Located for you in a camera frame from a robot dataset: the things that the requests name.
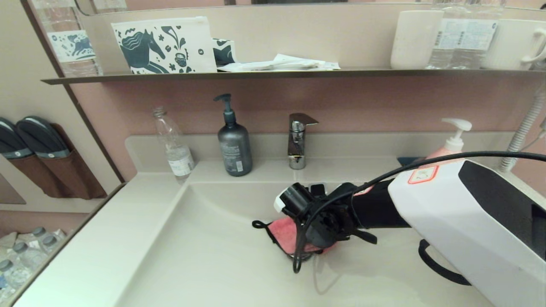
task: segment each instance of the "metal shelf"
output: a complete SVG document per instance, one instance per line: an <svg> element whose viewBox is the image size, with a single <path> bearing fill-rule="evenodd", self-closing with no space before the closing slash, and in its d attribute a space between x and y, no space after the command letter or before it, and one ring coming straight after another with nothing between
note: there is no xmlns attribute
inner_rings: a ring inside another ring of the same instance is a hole
<svg viewBox="0 0 546 307"><path fill-rule="evenodd" d="M522 70L397 70L389 68L348 67L329 71L290 72L245 72L245 73L190 73L190 74L148 74L148 75L104 75L78 78L43 79L50 84L77 84L97 82L166 81L166 80L229 80L229 79L271 79L271 78L352 78L374 76L539 76L546 72Z"/></svg>

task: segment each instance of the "white cup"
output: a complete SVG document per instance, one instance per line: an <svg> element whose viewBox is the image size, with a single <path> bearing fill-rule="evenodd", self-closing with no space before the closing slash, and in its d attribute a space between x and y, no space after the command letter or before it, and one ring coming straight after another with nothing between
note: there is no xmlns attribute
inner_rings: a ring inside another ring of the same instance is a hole
<svg viewBox="0 0 546 307"><path fill-rule="evenodd" d="M443 11L403 11L398 16L392 69L424 69L430 60Z"/></svg>
<svg viewBox="0 0 546 307"><path fill-rule="evenodd" d="M546 59L546 21L501 19L483 68L529 70Z"/></svg>

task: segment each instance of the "sink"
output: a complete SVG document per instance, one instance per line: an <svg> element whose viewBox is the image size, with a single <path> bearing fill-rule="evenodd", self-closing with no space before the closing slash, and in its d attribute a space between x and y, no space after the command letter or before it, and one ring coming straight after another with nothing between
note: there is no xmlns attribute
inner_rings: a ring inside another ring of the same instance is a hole
<svg viewBox="0 0 546 307"><path fill-rule="evenodd" d="M327 182L328 191L341 182ZM187 182L116 306L491 306L430 270L412 229L372 229L378 245L340 242L294 274L251 226L285 217L273 201L292 183Z"/></svg>

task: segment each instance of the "chrome faucet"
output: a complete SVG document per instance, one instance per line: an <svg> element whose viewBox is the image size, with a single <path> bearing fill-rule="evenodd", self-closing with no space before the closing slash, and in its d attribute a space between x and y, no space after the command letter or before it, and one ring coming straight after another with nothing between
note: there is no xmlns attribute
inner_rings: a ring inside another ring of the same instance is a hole
<svg viewBox="0 0 546 307"><path fill-rule="evenodd" d="M288 132L288 162L290 168L305 168L305 127L315 124L318 124L318 121L307 114L290 114L290 131Z"/></svg>

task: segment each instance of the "soap dispenser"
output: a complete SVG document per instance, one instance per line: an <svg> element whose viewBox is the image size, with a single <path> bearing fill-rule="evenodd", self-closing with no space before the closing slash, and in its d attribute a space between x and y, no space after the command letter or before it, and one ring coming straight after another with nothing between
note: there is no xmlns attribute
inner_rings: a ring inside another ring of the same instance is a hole
<svg viewBox="0 0 546 307"><path fill-rule="evenodd" d="M453 124L455 127L457 127L457 132L455 133L455 136L447 139L446 143L442 147L440 147L438 150L428 155L428 157L426 157L427 159L453 155L453 154L460 154L462 152L462 147L465 145L465 143L463 143L461 139L461 135L464 131L470 131L470 129L472 129L472 123L466 120L442 119L442 121ZM427 165L421 166L420 168L442 165L446 163L451 163L453 161L457 161L457 160L447 160L447 161L427 164Z"/></svg>
<svg viewBox="0 0 546 307"><path fill-rule="evenodd" d="M220 142L225 170L231 176L243 176L252 170L252 154L248 131L235 121L235 112L231 108L232 95L223 94L214 98L214 101L220 100L225 103L225 126L218 131L218 141Z"/></svg>

